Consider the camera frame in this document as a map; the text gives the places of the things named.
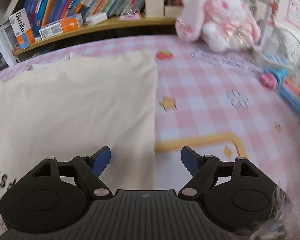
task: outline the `table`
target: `table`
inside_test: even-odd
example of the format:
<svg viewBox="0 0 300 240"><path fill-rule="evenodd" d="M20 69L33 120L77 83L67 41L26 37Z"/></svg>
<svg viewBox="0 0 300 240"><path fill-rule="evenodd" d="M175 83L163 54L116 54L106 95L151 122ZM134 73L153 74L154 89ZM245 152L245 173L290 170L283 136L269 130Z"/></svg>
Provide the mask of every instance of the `table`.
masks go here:
<svg viewBox="0 0 300 240"><path fill-rule="evenodd" d="M247 54L215 55L203 42L186 44L174 35L127 37L81 44L29 59L2 70L0 81L13 78L30 64L51 63L71 52L107 57L143 49L173 54L170 59L156 59L157 145L197 137L211 142L210 136L217 134L220 138L231 132L243 143L252 163L282 188L289 185L292 197L300 196L299 118L275 91L260 85L256 78L258 69ZM165 111L159 104L163 97L174 98L177 109ZM205 147L197 145L195 150L222 161L234 161L237 157L236 147L229 140ZM181 148L156 152L157 189L178 191L191 178L181 163L180 151Z"/></svg>

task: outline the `orange and white box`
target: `orange and white box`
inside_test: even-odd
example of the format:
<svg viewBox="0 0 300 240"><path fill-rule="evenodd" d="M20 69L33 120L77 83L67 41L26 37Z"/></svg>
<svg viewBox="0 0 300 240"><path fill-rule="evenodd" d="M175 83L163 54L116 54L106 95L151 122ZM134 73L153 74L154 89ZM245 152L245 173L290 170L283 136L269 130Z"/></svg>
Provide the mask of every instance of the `orange and white box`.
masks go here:
<svg viewBox="0 0 300 240"><path fill-rule="evenodd" d="M81 13L78 13L45 25L42 29L39 30L39 33L41 38L44 40L54 35L77 30L81 27L82 24L83 20Z"/></svg>
<svg viewBox="0 0 300 240"><path fill-rule="evenodd" d="M12 14L9 20L21 49L25 49L34 43L34 34L24 8Z"/></svg>

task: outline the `red book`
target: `red book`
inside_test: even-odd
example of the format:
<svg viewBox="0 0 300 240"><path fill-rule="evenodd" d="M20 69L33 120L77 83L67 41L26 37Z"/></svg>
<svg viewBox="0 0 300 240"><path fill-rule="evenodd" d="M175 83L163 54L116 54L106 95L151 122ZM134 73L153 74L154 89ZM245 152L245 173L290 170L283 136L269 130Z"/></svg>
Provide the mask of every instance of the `red book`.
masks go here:
<svg viewBox="0 0 300 240"><path fill-rule="evenodd" d="M60 18L59 19L62 19L62 18L65 18L68 16L68 13L69 13L69 10L68 10L68 7L70 5L72 0L67 0L62 12L61 12L61 15L60 15Z"/></svg>

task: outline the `stuffed animal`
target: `stuffed animal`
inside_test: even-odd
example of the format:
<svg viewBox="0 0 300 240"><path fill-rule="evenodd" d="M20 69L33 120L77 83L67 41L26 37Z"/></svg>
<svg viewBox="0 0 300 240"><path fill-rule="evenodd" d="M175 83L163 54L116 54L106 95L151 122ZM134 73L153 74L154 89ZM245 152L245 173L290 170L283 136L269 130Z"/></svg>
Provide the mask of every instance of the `stuffed animal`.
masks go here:
<svg viewBox="0 0 300 240"><path fill-rule="evenodd" d="M215 53L249 49L261 37L249 5L244 0L183 0L176 21L179 38L194 42L201 37Z"/></svg>

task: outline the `pink pom-pom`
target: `pink pom-pom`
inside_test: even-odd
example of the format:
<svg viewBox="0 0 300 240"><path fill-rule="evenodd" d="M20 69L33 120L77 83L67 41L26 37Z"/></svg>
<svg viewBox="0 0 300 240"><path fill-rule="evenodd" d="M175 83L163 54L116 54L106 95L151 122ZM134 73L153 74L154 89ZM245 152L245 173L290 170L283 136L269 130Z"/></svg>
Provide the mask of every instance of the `pink pom-pom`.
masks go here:
<svg viewBox="0 0 300 240"><path fill-rule="evenodd" d="M278 86L278 81L275 76L271 73L265 73L260 76L260 82L264 87L269 89L276 89Z"/></svg>

